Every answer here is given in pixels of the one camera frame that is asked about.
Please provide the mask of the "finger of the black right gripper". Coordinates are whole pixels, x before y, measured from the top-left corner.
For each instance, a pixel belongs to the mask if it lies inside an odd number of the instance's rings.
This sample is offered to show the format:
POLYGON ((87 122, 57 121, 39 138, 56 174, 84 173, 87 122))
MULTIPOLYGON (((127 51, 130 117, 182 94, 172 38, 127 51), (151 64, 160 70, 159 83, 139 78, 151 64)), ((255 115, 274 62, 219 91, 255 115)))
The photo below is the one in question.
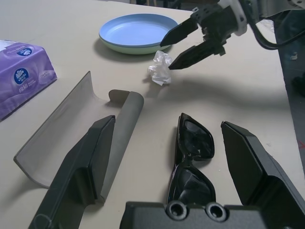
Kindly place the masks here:
POLYGON ((190 33, 198 29, 196 20, 189 18, 167 32, 160 46, 169 46, 184 40, 190 33))
POLYGON ((211 41, 205 41, 197 46, 192 46, 178 55, 169 66, 170 70, 180 70, 188 68, 203 59, 214 54, 215 47, 211 41))

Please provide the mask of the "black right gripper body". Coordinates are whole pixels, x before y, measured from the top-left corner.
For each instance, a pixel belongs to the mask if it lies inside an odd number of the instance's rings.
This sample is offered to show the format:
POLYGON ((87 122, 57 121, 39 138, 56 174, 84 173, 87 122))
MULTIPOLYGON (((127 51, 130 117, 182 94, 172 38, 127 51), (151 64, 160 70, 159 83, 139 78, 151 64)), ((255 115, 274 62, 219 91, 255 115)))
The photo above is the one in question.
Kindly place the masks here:
POLYGON ((224 45, 231 34, 238 30, 238 22, 232 7, 205 4, 195 10, 191 18, 201 27, 203 42, 195 47, 198 56, 224 55, 224 45))

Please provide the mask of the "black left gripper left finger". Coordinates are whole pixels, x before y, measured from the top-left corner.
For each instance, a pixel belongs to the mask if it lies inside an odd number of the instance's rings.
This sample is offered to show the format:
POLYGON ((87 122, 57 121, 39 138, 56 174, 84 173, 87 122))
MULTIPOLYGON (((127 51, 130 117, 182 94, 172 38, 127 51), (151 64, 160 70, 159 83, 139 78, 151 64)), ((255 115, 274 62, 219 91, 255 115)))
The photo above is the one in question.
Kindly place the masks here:
POLYGON ((110 157, 115 116, 93 123, 67 153, 29 227, 77 229, 84 210, 100 197, 110 157))

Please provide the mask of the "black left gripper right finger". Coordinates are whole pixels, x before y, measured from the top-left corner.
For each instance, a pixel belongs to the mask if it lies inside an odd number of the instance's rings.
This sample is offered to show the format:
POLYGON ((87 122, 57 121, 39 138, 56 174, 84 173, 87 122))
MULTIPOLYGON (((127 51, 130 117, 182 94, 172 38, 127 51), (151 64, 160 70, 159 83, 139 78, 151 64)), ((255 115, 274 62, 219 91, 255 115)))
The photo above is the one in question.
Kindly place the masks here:
POLYGON ((227 121, 221 129, 241 203, 258 208, 269 229, 303 229, 305 201, 280 164, 247 129, 227 121))

